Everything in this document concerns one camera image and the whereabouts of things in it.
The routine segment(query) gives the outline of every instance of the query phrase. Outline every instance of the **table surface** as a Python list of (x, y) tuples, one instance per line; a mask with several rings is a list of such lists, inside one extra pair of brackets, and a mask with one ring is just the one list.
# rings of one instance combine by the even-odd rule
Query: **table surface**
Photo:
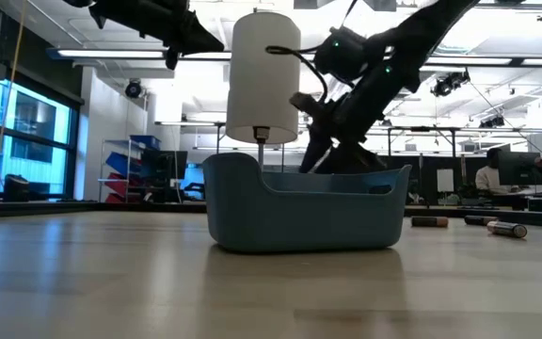
[(205, 215), (0, 218), (0, 338), (540, 337), (542, 228), (406, 219), (390, 250), (264, 256)]

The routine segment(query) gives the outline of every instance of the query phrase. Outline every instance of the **window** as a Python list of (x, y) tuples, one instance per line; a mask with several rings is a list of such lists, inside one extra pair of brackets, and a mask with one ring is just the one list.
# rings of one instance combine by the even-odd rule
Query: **window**
[[(70, 142), (71, 109), (16, 84), (9, 92), (8, 80), (0, 81), (0, 125), (3, 123), (8, 94), (6, 128), (61, 143)], [(23, 145), (15, 148), (26, 149)]]
[(41, 194), (62, 194), (66, 178), (68, 152), (16, 137), (4, 137), (0, 153), (0, 177), (21, 175), (30, 182), (30, 190)]

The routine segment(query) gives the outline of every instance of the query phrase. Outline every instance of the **white cylindrical object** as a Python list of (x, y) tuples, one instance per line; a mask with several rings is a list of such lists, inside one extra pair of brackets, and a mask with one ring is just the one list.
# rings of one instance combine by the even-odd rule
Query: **white cylindrical object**
[(296, 140), (298, 112), (289, 103), (298, 92), (300, 61), (294, 56), (270, 55), (268, 45), (300, 49), (300, 30), (288, 17), (257, 12), (233, 28), (227, 135), (256, 143), (253, 127), (269, 127), (267, 143)]

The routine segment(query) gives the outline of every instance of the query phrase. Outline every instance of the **cylindrical battery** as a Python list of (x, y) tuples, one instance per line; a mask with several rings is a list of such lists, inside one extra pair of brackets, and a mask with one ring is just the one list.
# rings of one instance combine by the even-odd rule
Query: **cylindrical battery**
[(466, 225), (487, 226), (490, 221), (499, 221), (497, 217), (466, 216)]
[(489, 232), (496, 235), (505, 235), (521, 239), (528, 234), (526, 227), (509, 222), (491, 221), (486, 227)]
[(413, 217), (411, 218), (413, 227), (449, 227), (449, 219), (444, 217)]

